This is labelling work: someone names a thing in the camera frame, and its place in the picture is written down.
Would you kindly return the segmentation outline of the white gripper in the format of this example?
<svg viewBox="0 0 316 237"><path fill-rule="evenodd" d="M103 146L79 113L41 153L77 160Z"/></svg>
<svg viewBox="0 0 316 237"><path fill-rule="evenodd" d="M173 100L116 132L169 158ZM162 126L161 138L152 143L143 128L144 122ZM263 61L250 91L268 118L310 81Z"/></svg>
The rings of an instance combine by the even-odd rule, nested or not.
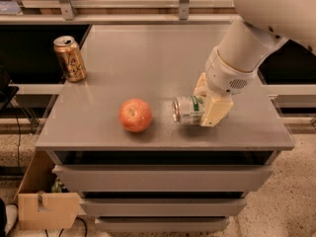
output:
<svg viewBox="0 0 316 237"><path fill-rule="evenodd" d="M233 107L232 95L242 93L251 85L257 71L243 72L226 64L219 55L216 46L205 63L205 73L201 73L194 90L195 96L206 96L209 89L218 94L208 94L204 102L204 111L200 126L218 125Z"/></svg>

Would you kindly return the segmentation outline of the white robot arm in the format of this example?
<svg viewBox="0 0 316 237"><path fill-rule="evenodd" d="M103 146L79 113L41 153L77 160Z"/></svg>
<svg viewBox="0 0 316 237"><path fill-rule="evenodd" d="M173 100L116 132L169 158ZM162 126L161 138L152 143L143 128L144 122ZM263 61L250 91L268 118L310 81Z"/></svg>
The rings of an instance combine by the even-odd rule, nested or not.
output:
<svg viewBox="0 0 316 237"><path fill-rule="evenodd" d="M208 57L194 91L205 97L199 124L215 126L259 66L292 40L316 54L316 0L233 0L239 18Z"/></svg>

